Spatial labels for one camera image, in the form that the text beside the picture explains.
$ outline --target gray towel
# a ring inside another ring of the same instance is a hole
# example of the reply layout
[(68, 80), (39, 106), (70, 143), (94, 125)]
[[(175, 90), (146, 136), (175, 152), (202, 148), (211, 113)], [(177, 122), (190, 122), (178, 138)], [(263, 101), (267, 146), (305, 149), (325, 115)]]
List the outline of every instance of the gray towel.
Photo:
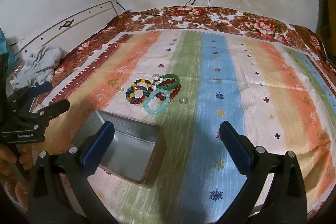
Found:
[(14, 88), (20, 89), (25, 86), (37, 86), (44, 81), (50, 82), (55, 68), (65, 54), (61, 47), (55, 46), (42, 46), (31, 53), (14, 81)]

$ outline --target human hand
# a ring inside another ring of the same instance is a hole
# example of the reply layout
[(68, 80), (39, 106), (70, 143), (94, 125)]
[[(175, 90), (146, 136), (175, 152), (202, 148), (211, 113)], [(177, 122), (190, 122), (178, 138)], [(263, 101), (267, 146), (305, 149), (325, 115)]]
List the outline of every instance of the human hand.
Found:
[[(25, 170), (33, 167), (32, 149), (31, 144), (24, 144), (22, 146), (23, 154), (19, 157), (19, 162)], [(13, 171), (9, 164), (14, 164), (16, 161), (17, 158), (14, 153), (6, 145), (0, 144), (0, 174), (4, 176), (11, 175)]]

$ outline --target bed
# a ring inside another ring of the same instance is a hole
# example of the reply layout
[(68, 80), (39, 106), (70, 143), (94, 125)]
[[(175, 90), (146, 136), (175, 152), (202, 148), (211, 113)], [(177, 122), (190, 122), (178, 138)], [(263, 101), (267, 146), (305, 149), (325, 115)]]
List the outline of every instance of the bed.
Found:
[[(98, 168), (89, 182), (121, 223), (213, 223), (245, 181), (223, 143), (219, 125), (268, 152), (296, 153), (305, 181), (308, 216), (335, 182), (336, 71), (305, 27), (228, 8), (165, 7), (125, 12), (69, 52), (56, 69), (53, 90), (37, 111), (68, 99), (35, 151), (65, 152), (94, 109), (160, 125), (165, 153), (152, 185), (135, 184)], [(149, 115), (126, 90), (137, 79), (174, 73), (181, 89), (167, 110)], [(188, 104), (179, 104), (186, 96)], [(269, 176), (255, 210), (272, 181)], [(63, 178), (74, 208), (70, 186)], [(6, 191), (27, 206), (29, 185), (8, 178)]]

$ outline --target green bangle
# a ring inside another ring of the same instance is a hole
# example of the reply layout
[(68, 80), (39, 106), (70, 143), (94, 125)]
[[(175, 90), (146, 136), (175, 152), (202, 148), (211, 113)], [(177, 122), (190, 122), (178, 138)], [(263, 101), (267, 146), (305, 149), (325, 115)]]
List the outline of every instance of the green bangle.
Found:
[(161, 76), (159, 76), (159, 79), (160, 78), (163, 78), (163, 79), (174, 78), (176, 80), (174, 83), (171, 83), (171, 84), (168, 84), (168, 85), (158, 85), (157, 86), (157, 87), (160, 87), (161, 89), (164, 89), (164, 90), (173, 90), (180, 83), (180, 77), (178, 77), (177, 75), (161, 75)]

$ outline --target bracelet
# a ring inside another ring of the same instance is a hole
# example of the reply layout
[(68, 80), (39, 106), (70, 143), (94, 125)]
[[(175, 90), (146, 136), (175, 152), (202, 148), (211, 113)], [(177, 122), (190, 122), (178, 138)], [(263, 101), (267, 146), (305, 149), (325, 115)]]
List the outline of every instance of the bracelet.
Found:
[[(138, 85), (139, 83), (147, 84), (148, 89), (145, 86)], [(134, 92), (136, 90), (142, 90), (143, 91), (141, 97), (139, 97), (139, 98), (135, 97)], [(127, 99), (127, 101), (129, 101), (130, 104), (139, 105), (151, 94), (151, 92), (152, 92), (151, 82), (149, 80), (139, 79), (139, 80), (135, 81), (129, 89), (127, 89), (126, 99)]]
[[(165, 78), (175, 78), (175, 79), (168, 79), (167, 81), (163, 81), (163, 79)], [(180, 84), (180, 78), (177, 75), (162, 75), (159, 76), (159, 80), (162, 79), (161, 83), (159, 84), (161, 89), (164, 90), (173, 90), (178, 84)]]
[[(179, 93), (180, 88), (181, 88), (181, 84), (178, 84), (178, 85), (175, 87), (175, 89), (170, 93), (169, 98), (170, 98), (170, 99), (174, 99), (175, 96)], [(166, 97), (164, 97), (164, 96), (161, 94), (161, 92), (158, 93), (158, 94), (156, 95), (156, 98), (158, 98), (160, 101), (164, 101), (164, 100), (166, 99)]]
[[(149, 108), (148, 106), (148, 103), (154, 98), (154, 96), (157, 94), (157, 93), (163, 93), (165, 96), (166, 96), (166, 99), (165, 101), (163, 102), (162, 106), (160, 106), (158, 109), (156, 110), (152, 110)], [(164, 89), (156, 89), (154, 90), (148, 98), (146, 98), (146, 100), (143, 102), (143, 108), (145, 109), (145, 111), (148, 113), (148, 114), (154, 114), (154, 115), (157, 115), (159, 114), (160, 112), (164, 111), (167, 106), (168, 106), (168, 103), (170, 102), (170, 99), (169, 99), (169, 92), (167, 90), (164, 90)]]

